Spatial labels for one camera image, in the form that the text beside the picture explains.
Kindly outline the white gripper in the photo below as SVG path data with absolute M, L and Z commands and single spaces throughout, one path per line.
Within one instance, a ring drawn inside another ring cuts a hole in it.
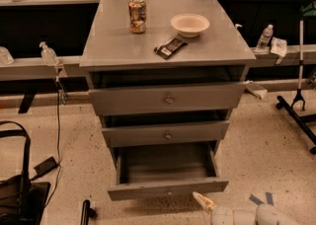
M 204 210 L 204 225 L 233 225 L 233 210 L 218 206 L 211 199 L 194 191 L 193 197 Z

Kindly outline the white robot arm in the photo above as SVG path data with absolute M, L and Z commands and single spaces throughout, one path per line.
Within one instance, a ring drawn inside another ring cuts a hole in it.
M 284 212 L 267 203 L 256 211 L 236 210 L 217 205 L 213 200 L 194 191 L 193 197 L 204 211 L 205 225 L 300 225 Z

